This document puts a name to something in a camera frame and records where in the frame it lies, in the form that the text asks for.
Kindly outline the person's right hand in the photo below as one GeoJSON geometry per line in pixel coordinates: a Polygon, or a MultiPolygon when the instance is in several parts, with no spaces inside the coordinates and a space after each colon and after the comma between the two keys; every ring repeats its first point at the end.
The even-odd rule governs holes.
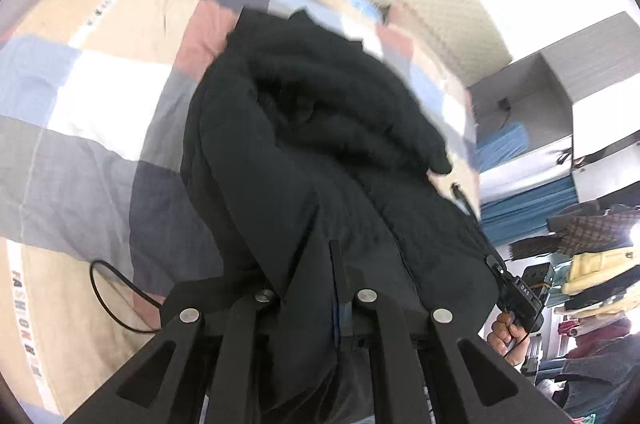
{"type": "Polygon", "coordinates": [[[514,321],[510,312],[501,312],[492,322],[487,343],[506,362],[519,368],[525,361],[530,343],[528,333],[514,321]]]}

